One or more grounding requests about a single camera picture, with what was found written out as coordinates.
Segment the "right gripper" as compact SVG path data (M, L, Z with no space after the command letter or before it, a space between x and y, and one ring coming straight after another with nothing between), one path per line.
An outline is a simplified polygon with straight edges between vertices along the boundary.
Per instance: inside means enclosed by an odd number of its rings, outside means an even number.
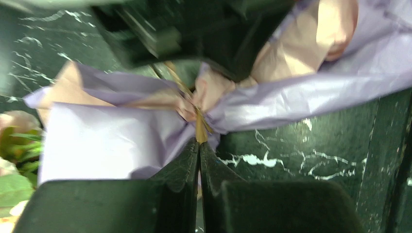
M294 5L292 0L127 0L94 5L91 12L126 68L197 60L240 82Z

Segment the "purple flower bouquet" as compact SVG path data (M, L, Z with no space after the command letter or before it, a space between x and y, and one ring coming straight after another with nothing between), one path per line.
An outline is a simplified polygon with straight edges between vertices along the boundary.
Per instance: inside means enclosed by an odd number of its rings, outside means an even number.
M146 180L195 139L196 105L220 161L246 181L328 181L351 198L363 233L381 233L411 119L412 3L303 0L227 79L197 60L169 79L76 61L25 97L39 116L0 116L0 230L50 181Z

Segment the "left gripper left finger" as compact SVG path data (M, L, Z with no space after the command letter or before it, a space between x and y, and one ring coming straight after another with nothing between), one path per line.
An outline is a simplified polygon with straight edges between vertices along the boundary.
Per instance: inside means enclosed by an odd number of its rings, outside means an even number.
M200 145L146 180L50 181L33 194L16 233L192 233Z

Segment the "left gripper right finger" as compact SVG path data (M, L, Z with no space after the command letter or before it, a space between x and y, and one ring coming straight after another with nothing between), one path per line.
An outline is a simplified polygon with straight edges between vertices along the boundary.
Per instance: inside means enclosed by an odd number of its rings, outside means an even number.
M205 232L361 233L354 204L328 181L246 181L199 146Z

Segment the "brown ribbon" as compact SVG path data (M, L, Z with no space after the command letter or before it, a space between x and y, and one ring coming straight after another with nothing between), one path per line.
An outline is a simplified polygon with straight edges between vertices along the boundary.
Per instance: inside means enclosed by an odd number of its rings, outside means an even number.
M163 64L167 67L168 71L173 77L173 80L177 83L179 89L184 93L184 96L191 98L193 93L190 91L190 89L183 83L183 81L178 76L177 69L175 65L173 64L173 62L165 61L163 62ZM199 144L206 143L208 141L208 134L214 133L214 131L206 122L203 112L196 105L192 103L191 105L196 112L196 129L195 129L196 141Z

